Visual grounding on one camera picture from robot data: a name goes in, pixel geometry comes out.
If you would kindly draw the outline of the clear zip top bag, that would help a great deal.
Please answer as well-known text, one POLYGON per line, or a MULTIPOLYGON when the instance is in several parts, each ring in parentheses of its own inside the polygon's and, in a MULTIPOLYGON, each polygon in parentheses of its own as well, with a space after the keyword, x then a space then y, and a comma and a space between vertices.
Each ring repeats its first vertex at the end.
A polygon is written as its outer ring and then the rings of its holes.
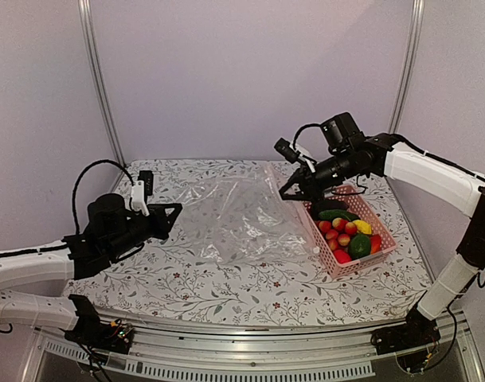
POLYGON ((178 218, 195 255, 221 264, 302 259, 315 251, 291 202, 281 199, 282 177, 271 165, 244 175, 188 184, 178 218))

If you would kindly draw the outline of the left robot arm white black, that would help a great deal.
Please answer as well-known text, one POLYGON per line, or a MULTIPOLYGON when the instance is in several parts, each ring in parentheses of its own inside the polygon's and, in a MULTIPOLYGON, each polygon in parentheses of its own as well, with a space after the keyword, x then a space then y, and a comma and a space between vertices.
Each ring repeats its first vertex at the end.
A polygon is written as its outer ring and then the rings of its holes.
POLYGON ((179 203, 139 203, 128 209, 119 194, 104 194, 88 205, 88 224, 82 233, 44 248, 1 252, 0 325, 75 330, 88 345, 99 345, 106 330, 88 298, 50 298, 13 288, 96 276, 135 255, 147 240, 167 240, 181 211, 179 203))

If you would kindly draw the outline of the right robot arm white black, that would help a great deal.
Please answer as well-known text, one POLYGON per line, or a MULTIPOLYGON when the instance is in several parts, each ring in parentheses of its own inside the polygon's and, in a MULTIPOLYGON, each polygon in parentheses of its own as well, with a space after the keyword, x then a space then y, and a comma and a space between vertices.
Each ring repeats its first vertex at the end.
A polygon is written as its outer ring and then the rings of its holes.
POLYGON ((431 288, 407 315, 399 340, 415 347, 436 319, 485 270, 485 175, 438 157, 395 133, 365 135, 348 112, 317 124, 327 141, 330 157, 317 162, 281 138, 275 150, 299 168, 280 189, 291 201, 319 201, 326 190, 360 175, 388 177, 438 197, 470 220, 454 257, 431 288))

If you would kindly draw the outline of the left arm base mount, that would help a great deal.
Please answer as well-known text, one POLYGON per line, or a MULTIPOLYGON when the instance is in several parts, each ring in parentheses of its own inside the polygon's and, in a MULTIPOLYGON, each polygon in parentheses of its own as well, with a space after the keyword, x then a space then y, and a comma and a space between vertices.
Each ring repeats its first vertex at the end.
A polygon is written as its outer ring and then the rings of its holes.
POLYGON ((132 324, 123 323, 121 318, 110 323, 102 322, 86 297, 71 294, 68 299, 75 307, 78 320, 71 330, 64 330, 66 340, 93 349, 129 353, 135 335, 132 324))

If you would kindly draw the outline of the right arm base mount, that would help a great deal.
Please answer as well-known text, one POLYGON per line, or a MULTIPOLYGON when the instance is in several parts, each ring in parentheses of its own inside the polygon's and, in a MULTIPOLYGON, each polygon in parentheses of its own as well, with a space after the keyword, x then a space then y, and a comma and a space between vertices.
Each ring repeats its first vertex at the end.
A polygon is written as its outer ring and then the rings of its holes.
POLYGON ((378 355, 422 347, 422 350, 397 357, 398 366, 405 372, 414 374, 427 368, 439 340, 440 331, 436 320, 424 317, 415 304, 407 313, 404 323, 374 330, 370 343, 378 355))

